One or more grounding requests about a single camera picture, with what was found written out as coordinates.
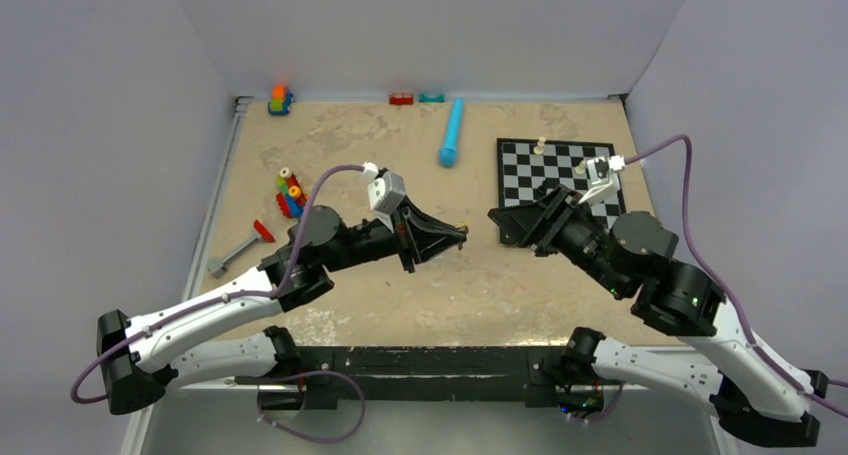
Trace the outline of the teal toy piece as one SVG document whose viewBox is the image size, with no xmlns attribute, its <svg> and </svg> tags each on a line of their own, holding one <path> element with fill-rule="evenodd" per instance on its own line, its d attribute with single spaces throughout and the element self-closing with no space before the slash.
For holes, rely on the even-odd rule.
<svg viewBox="0 0 848 455">
<path fill-rule="evenodd" d="M 420 103 L 444 103 L 446 97 L 443 93 L 424 93 L 421 92 L 418 96 Z"/>
</svg>

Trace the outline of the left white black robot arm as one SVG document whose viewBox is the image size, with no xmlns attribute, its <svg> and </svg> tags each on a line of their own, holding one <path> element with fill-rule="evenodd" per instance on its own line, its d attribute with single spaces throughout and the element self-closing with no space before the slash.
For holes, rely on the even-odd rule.
<svg viewBox="0 0 848 455">
<path fill-rule="evenodd" d="M 97 354 L 108 409 L 113 415 L 133 413 L 170 390 L 227 376 L 287 383 L 297 374 L 298 357 L 285 330 L 234 343 L 217 336 L 316 300 L 333 289 L 332 272 L 396 257 L 412 273 L 461 248 L 467 235 L 466 226 L 438 220 L 408 199 L 386 220 L 353 226 L 318 205 L 290 228 L 287 244 L 229 283 L 149 314 L 101 315 Z"/>
</svg>

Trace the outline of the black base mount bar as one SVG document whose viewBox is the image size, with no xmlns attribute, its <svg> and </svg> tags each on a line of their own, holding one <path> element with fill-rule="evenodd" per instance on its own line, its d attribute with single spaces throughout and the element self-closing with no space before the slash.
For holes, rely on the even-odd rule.
<svg viewBox="0 0 848 455">
<path fill-rule="evenodd" d="M 615 381 L 564 346 L 302 347 L 298 359 L 235 383 L 258 386 L 267 410 L 334 410 L 341 402 L 518 402 L 580 406 Z"/>
</svg>

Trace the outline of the colourful toy car blocks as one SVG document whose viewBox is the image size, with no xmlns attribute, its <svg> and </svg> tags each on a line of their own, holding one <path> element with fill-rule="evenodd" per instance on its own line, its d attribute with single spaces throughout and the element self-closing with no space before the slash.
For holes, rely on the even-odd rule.
<svg viewBox="0 0 848 455">
<path fill-rule="evenodd" d="M 267 104 L 267 111 L 272 116 L 286 116 L 291 111 L 294 95 L 290 88 L 285 85 L 276 85 L 271 90 L 271 97 Z"/>
</svg>

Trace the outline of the red toy block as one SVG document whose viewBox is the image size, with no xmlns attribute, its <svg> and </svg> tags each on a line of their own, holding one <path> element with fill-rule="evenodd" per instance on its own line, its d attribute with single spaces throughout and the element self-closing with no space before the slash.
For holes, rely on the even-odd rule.
<svg viewBox="0 0 848 455">
<path fill-rule="evenodd" d="M 412 105 L 415 103 L 415 96 L 409 92 L 391 93 L 388 97 L 388 102 L 393 106 Z"/>
</svg>

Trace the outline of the grey bar with red end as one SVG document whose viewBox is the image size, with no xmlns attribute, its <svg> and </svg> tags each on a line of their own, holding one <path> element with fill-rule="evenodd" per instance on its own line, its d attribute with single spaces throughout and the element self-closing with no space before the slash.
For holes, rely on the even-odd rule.
<svg viewBox="0 0 848 455">
<path fill-rule="evenodd" d="M 276 239 L 270 230 L 259 219 L 255 219 L 252 223 L 251 234 L 223 257 L 208 261 L 206 270 L 213 278 L 220 278 L 228 270 L 230 263 L 247 250 L 258 244 L 274 243 L 275 241 Z"/>
</svg>

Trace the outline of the white chess piece top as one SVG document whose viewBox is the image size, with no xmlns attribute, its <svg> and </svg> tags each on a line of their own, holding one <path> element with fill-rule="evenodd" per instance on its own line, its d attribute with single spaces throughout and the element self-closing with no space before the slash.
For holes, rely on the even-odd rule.
<svg viewBox="0 0 848 455">
<path fill-rule="evenodd" d="M 545 137 L 540 137 L 535 146 L 533 147 L 533 154 L 536 156 L 544 156 L 545 150 L 547 146 L 547 139 Z"/>
</svg>

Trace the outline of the blue cylinder tube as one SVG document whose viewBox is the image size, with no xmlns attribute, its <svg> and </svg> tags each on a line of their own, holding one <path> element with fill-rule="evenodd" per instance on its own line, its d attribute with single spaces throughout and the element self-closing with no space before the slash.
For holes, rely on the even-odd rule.
<svg viewBox="0 0 848 455">
<path fill-rule="evenodd" d="M 453 167 L 458 159 L 459 136 L 464 107 L 464 100 L 457 98 L 454 100 L 449 113 L 442 145 L 438 151 L 438 162 L 444 168 Z"/>
</svg>

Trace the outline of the black white chessboard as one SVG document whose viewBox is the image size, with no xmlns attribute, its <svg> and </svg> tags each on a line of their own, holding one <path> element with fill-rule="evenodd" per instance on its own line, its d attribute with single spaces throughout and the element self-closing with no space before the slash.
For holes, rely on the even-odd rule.
<svg viewBox="0 0 848 455">
<path fill-rule="evenodd" d="M 585 193 L 591 188 L 588 176 L 578 169 L 590 158 L 616 155 L 611 143 L 546 141 L 537 153 L 535 139 L 496 140 L 496 166 L 499 206 L 512 207 L 533 202 L 544 185 L 564 185 Z"/>
</svg>

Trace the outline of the colourful block stack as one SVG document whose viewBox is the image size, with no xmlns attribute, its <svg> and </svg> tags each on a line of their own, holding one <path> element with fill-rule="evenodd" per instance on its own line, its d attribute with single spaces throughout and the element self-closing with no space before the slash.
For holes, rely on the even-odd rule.
<svg viewBox="0 0 848 455">
<path fill-rule="evenodd" d="M 289 167 L 282 167 L 277 174 L 276 183 L 276 202 L 282 215 L 289 219 L 300 219 L 309 201 L 309 195 L 301 187 L 297 176 Z"/>
</svg>

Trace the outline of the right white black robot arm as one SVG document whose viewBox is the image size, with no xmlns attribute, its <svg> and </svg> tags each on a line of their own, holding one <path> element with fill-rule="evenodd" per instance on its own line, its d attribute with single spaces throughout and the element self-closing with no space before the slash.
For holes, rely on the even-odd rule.
<svg viewBox="0 0 848 455">
<path fill-rule="evenodd" d="M 677 236 L 650 213 L 619 216 L 603 227 L 579 195 L 564 187 L 489 218 L 538 256 L 561 254 L 648 327 L 695 349 L 702 363 L 658 356 L 599 331 L 576 328 L 559 363 L 566 384 L 629 382 L 677 396 L 718 420 L 734 437 L 766 448 L 813 447 L 820 422 L 810 404 L 826 376 L 802 370 L 747 339 L 739 311 L 702 269 L 679 261 Z"/>
</svg>

